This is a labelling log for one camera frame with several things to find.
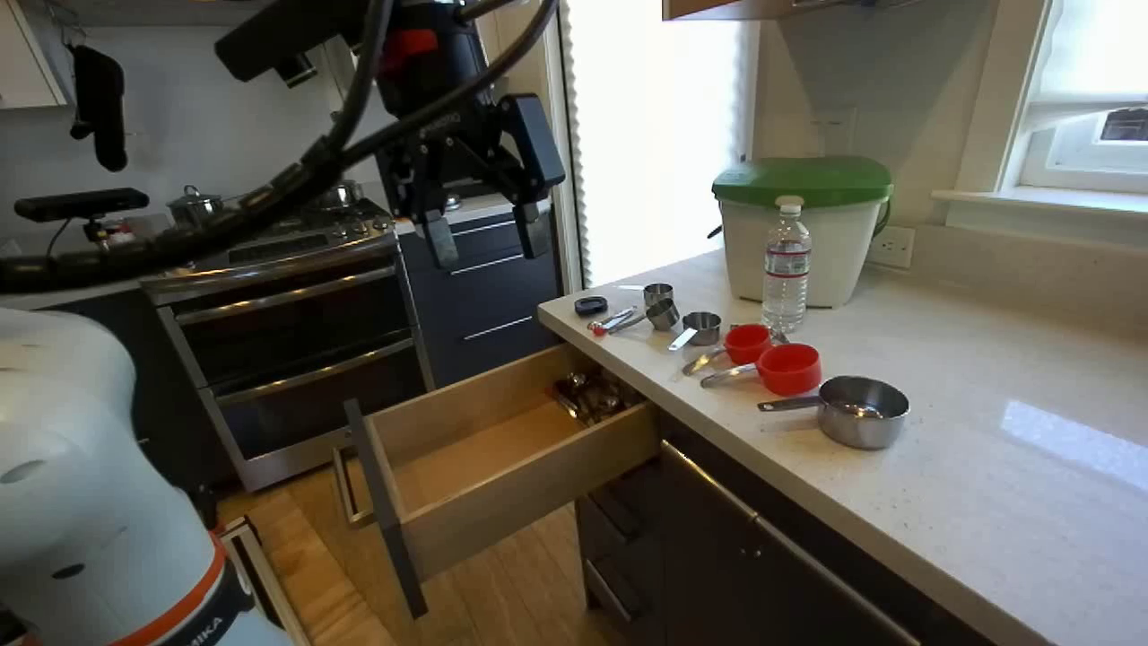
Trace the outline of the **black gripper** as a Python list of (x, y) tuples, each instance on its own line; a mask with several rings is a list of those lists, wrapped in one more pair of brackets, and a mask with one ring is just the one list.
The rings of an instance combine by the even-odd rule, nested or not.
[(378, 81), (403, 129), (389, 152), (390, 197), (423, 221), (442, 268), (458, 263), (442, 216), (456, 178), (477, 178), (512, 203), (524, 257), (535, 257), (535, 202), (568, 178), (542, 102), (497, 90), (549, 30), (557, 0), (542, 0), (520, 37), (485, 59), (477, 23), (507, 5), (399, 0), (389, 26)]

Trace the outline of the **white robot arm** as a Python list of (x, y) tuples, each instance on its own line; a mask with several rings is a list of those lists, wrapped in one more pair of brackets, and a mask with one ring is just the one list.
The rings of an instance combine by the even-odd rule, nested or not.
[[(358, 94), (340, 122), (237, 212), (206, 231), (97, 254), (11, 257), (4, 293), (120, 283), (228, 246), (320, 197), (364, 153), (423, 129), (511, 72), (542, 37), (557, 0), (463, 87), (349, 147)], [(246, 594), (226, 545), (171, 488), (133, 435), (133, 359), (86, 317), (0, 311), (0, 592), (38, 646), (289, 646)]]

